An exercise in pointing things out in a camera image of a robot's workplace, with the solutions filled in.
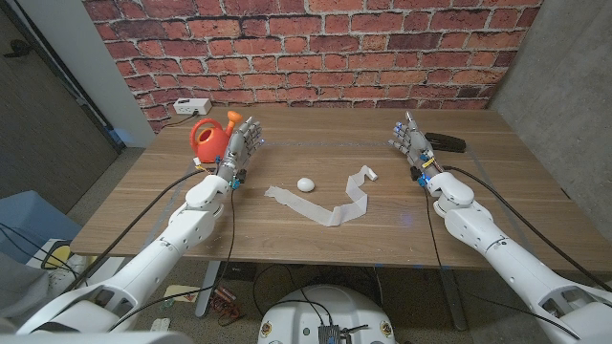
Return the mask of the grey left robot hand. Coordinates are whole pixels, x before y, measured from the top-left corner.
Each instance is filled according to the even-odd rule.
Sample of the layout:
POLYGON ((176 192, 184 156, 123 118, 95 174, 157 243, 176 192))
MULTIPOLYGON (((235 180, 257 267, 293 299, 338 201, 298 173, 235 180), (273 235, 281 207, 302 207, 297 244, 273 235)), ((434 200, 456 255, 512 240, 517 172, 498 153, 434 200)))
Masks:
POLYGON ((248 118, 231 135, 217 176, 230 182, 242 169, 246 169, 251 156, 262 145, 262 128, 258 120, 248 118))

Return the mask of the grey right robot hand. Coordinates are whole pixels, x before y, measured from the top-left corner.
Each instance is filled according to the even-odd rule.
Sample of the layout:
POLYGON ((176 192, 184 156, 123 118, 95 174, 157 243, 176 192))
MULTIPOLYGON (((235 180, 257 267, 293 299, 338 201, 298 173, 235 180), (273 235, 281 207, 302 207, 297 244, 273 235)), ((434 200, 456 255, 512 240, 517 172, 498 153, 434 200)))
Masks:
POLYGON ((427 182, 441 173, 437 166, 433 148, 425 135, 418 128, 417 122, 410 111, 405 112, 405 122, 397 122, 393 128, 394 139, 388 144, 398 149, 406 159, 418 178, 427 182))

